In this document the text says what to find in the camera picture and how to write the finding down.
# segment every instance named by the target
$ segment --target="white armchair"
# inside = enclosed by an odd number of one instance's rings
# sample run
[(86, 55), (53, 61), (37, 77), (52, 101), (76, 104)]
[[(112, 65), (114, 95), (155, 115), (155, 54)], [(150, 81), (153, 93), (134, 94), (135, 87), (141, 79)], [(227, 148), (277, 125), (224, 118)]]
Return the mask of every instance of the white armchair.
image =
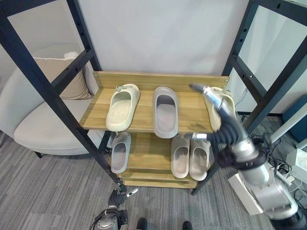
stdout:
[[(44, 48), (33, 56), (63, 58), (65, 53), (71, 51), (80, 52), (80, 49), (74, 44), (56, 45)], [(86, 69), (83, 75), (89, 92), (95, 94), (98, 86), (93, 74)], [(63, 99), (63, 102), (80, 121), (91, 100)], [(12, 73), (0, 95), (0, 130), (36, 153), (52, 155), (88, 153), (18, 68)], [(104, 131), (88, 132), (88, 136), (97, 147), (103, 135)]]

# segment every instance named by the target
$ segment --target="black cable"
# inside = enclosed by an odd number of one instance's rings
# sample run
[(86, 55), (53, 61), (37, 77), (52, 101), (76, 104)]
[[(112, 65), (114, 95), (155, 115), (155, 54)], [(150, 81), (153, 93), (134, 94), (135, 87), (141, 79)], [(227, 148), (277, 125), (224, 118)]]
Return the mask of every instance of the black cable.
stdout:
[(247, 94), (247, 92), (248, 92), (248, 90), (247, 89), (245, 89), (245, 94), (244, 94), (244, 96), (243, 96), (243, 98), (235, 105), (235, 107), (241, 102), (241, 101), (243, 101), (244, 100), (244, 98), (245, 98), (245, 96), (246, 96), (246, 94)]
[(274, 175), (277, 174), (278, 165), (280, 169), (283, 169), (286, 173), (290, 173), (292, 171), (291, 165), (272, 155), (275, 148), (281, 143), (282, 140), (279, 138), (279, 142), (272, 148), (272, 144), (269, 141), (270, 139), (267, 138), (268, 134), (270, 133), (263, 133), (262, 135), (256, 135), (251, 133), (249, 136), (252, 139), (254, 145), (259, 146), (266, 152), (266, 159), (274, 167)]
[(307, 193), (307, 191), (304, 190), (304, 189), (296, 189), (296, 191), (294, 192), (294, 200), (297, 202), (297, 204), (298, 204), (301, 208), (307, 210), (307, 208), (304, 208), (304, 206), (303, 206), (303, 205), (301, 204), (301, 202), (300, 202), (300, 200), (301, 200), (303, 197), (306, 197), (306, 196), (303, 195), (303, 196), (301, 196), (299, 199), (296, 198), (296, 193), (297, 193), (297, 191), (300, 191), (300, 190), (302, 190), (302, 191), (304, 191), (304, 192)]

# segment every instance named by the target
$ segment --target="metal upright post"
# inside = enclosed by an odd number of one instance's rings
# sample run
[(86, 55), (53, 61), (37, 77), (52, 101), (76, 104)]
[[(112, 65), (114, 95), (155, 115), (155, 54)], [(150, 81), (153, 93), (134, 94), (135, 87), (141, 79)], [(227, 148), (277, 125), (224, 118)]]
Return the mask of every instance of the metal upright post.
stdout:
[[(257, 125), (268, 115), (280, 99), (287, 93), (297, 79), (307, 69), (307, 37), (302, 41), (301, 45), (291, 57), (287, 65), (284, 67), (278, 78), (268, 91), (262, 86), (255, 74), (248, 68), (244, 61), (239, 57), (240, 50), (247, 36), (248, 30), (254, 19), (258, 6), (262, 6), (297, 23), (307, 25), (307, 7), (306, 5), (288, 0), (250, 0), (244, 13), (240, 28), (236, 35), (233, 47), (228, 56), (224, 67), (223, 76), (229, 76), (234, 68), (239, 77), (257, 102), (257, 106), (253, 112), (243, 123), (243, 127), (247, 133), (251, 133)], [(213, 145), (213, 152), (218, 149)], [(207, 178), (199, 181), (196, 188), (193, 189), (192, 195), (195, 195), (219, 169), (217, 162), (208, 170)]]
[(73, 114), (69, 111), (59, 95), (77, 75), (79, 71), (90, 61), (95, 70), (101, 70), (98, 58), (94, 51), (90, 36), (87, 32), (81, 9), (77, 0), (67, 0), (72, 15), (77, 23), (77, 28), (82, 36), (82, 42), (85, 50), (63, 70), (59, 76), (50, 83), (45, 77), (42, 70), (36, 64), (31, 54), (23, 44), (22, 40), (14, 30), (8, 20), (8, 16), (22, 12), (24, 10), (52, 2), (52, 0), (1, 0), (0, 1), (0, 43), (6, 52), (10, 55), (19, 69), (27, 77), (30, 83), (43, 97), (50, 108), (57, 114), (61, 121), (73, 133), (73, 135), (81, 142), (88, 152), (95, 158), (99, 165), (106, 171), (115, 183), (120, 183), (121, 180), (116, 174), (111, 172), (110, 165), (105, 160), (102, 152), (106, 151), (106, 144), (109, 138), (109, 131), (106, 131), (102, 138), (100, 148), (98, 149), (91, 139), (87, 136), (88, 130), (84, 130)]

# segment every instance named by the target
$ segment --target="black shoe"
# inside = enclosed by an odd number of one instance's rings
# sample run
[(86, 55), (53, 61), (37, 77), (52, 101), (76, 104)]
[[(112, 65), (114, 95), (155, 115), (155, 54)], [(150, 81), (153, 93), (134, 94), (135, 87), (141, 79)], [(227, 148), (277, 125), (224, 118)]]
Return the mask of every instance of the black shoe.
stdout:
[(147, 230), (147, 220), (145, 218), (140, 218), (136, 229)]
[(185, 221), (182, 225), (182, 230), (193, 230), (193, 227), (190, 222)]

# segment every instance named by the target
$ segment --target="slipper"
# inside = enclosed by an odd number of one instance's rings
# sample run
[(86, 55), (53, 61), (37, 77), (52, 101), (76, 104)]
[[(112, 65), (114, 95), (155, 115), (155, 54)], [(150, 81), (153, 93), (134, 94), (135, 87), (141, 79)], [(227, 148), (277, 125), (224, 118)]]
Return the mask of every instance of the slipper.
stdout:
[(129, 151), (131, 146), (131, 136), (128, 132), (120, 132), (113, 140), (112, 143), (112, 158), (111, 158), (111, 171), (113, 173), (122, 173), (125, 171)]
[(177, 178), (185, 178), (189, 173), (190, 140), (178, 134), (172, 140), (171, 170)]
[(178, 104), (174, 91), (158, 87), (153, 94), (154, 133), (160, 138), (172, 138), (178, 132)]
[[(234, 103), (234, 100), (232, 99), (231, 92), (226, 91), (226, 90), (222, 90), (221, 88), (218, 88), (218, 87), (211, 87), (211, 88), (213, 90), (215, 90), (218, 94), (221, 95), (223, 100), (225, 100), (229, 104), (230, 108), (234, 112), (234, 116), (236, 116), (236, 114), (235, 114), (235, 103)], [(204, 97), (204, 99), (205, 99), (206, 107), (207, 107), (208, 113), (209, 113), (211, 128), (212, 128), (213, 131), (217, 131), (221, 127), (221, 118), (218, 115), (217, 111), (215, 110), (212, 102), (206, 97)]]
[(133, 119), (134, 110), (140, 98), (140, 90), (134, 84), (116, 87), (106, 116), (106, 127), (110, 131), (120, 132), (127, 129)]
[(191, 141), (190, 147), (190, 176), (196, 181), (202, 181), (207, 176), (209, 169), (209, 147), (208, 141)]

